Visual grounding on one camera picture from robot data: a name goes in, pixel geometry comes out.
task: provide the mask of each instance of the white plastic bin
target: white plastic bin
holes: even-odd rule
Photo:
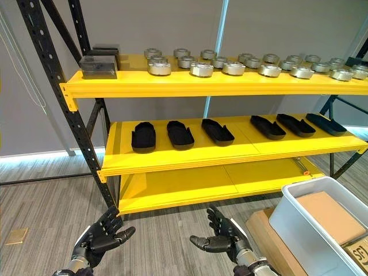
[[[368,207],[331,177],[284,186],[283,197],[270,217],[271,226],[309,276],[365,276],[344,249],[296,200],[319,191],[329,194],[367,229]]]

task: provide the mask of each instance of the white cable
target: white cable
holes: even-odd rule
[[[3,16],[2,16],[1,11],[0,11],[0,16],[1,16],[1,23],[5,22],[5,20],[4,20]],[[20,52],[20,50],[19,50],[19,48],[18,48],[18,46],[17,46],[17,43],[12,43],[12,41],[15,41],[15,40],[14,40],[14,38],[13,38],[12,34],[10,33],[9,28],[7,27],[7,25],[6,25],[6,24],[2,24],[2,27],[3,27],[3,28],[4,28],[4,30],[5,30],[5,35],[7,36],[7,39],[10,41],[10,45],[13,47],[13,50],[14,50],[14,45],[13,45],[13,44],[15,44],[15,46],[16,46],[16,48],[17,48],[17,51],[18,51],[18,53],[19,53],[19,55],[20,55],[20,57],[21,57],[21,59],[22,59],[23,63],[24,63],[24,64],[26,64],[26,63],[25,63],[25,60],[23,59],[23,56],[21,55],[21,52]],[[9,51],[9,49],[8,49],[7,45],[6,45],[6,42],[5,42],[4,38],[3,38],[3,36],[1,35],[1,33],[0,33],[0,38],[1,38],[2,42],[4,43],[4,46],[5,46],[5,48],[6,48],[6,51],[7,51],[7,53],[9,54],[10,60],[11,60],[11,62],[13,63],[13,67],[14,67],[14,69],[15,69],[15,71],[16,71],[16,73],[17,73],[17,75],[19,76],[19,78],[22,80],[22,82],[23,82],[23,84],[24,84],[24,87],[26,88],[26,91],[27,91],[27,93],[28,93],[29,97],[31,98],[31,100],[34,102],[34,104],[35,104],[35,105],[37,105],[37,106],[39,106],[39,107],[41,107],[41,108],[45,108],[45,107],[46,107],[45,99],[42,97],[42,94],[40,93],[40,91],[39,91],[38,87],[36,86],[36,84],[34,83],[33,79],[28,77],[28,75],[30,76],[30,72],[29,72],[29,70],[28,70],[27,66],[25,66],[25,67],[23,67],[23,66],[22,66],[22,69],[23,69],[24,71],[25,71],[25,70],[27,71],[27,72],[25,72],[25,73],[26,73],[26,74],[25,74],[25,76],[26,76],[26,78],[27,78],[28,82],[29,82],[29,83],[31,84],[31,86],[32,86],[33,93],[34,93],[35,97],[37,98],[38,103],[37,103],[37,102],[36,102],[36,100],[33,98],[32,93],[29,91],[27,84],[25,83],[25,81],[24,81],[23,77],[22,77],[22,76],[21,76],[21,74],[19,73],[19,71],[18,71],[18,69],[17,69],[17,67],[16,67],[16,64],[15,64],[15,62],[14,62],[13,58],[12,58],[12,55],[11,55],[11,53],[10,53],[10,51]]]

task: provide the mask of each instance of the black metal upright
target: black metal upright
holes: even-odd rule
[[[59,84],[66,82],[66,80],[47,28],[40,2],[39,0],[17,0],[17,3],[52,90],[86,159],[96,184],[107,206],[116,206],[110,189],[100,181],[97,175],[97,171],[101,169],[101,166],[82,117],[78,111],[69,111],[60,89]]]

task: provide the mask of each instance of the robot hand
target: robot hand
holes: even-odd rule
[[[125,243],[134,233],[135,228],[116,233],[122,227],[122,219],[115,206],[110,207],[94,224],[88,226],[75,243],[71,261],[65,270],[59,270],[54,276],[80,275],[89,276],[106,251]]]
[[[233,220],[224,215],[212,204],[207,209],[209,226],[215,236],[191,236],[190,241],[199,249],[219,253],[226,252],[229,259],[238,264],[233,272],[235,276],[278,276],[266,258],[258,258],[252,251],[247,235]]]
[[[251,248],[248,239],[213,204],[209,206],[207,218],[210,220],[209,226],[213,229],[215,236],[207,238],[191,236],[190,241],[196,247],[206,252],[226,252],[229,259],[236,263],[237,249],[235,243],[244,240],[247,243],[246,245]]]
[[[74,246],[72,259],[84,257],[90,267],[97,266],[106,251],[125,243],[134,233],[135,228],[116,233],[122,227],[122,219],[115,206],[110,207],[98,221],[88,227]]]

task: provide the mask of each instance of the clear plastic container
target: clear plastic container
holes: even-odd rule
[[[365,276],[344,249],[296,200],[320,191],[329,194],[367,229],[368,206],[331,177],[284,186],[283,197],[270,217],[271,226],[309,276]]]
[[[114,56],[84,56],[79,61],[84,79],[116,79]]]

